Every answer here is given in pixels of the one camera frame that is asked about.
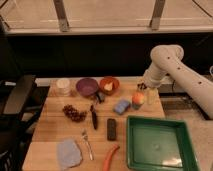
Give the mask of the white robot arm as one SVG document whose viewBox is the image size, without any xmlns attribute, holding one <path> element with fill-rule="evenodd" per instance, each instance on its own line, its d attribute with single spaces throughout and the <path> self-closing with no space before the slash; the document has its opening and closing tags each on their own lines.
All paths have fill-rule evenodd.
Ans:
<svg viewBox="0 0 213 171">
<path fill-rule="evenodd" d="M 143 75 L 149 88 L 158 88 L 169 74 L 183 90 L 213 120 L 213 82 L 198 74 L 183 62 L 184 50 L 180 45 L 158 45 L 151 50 L 151 65 Z"/>
</svg>

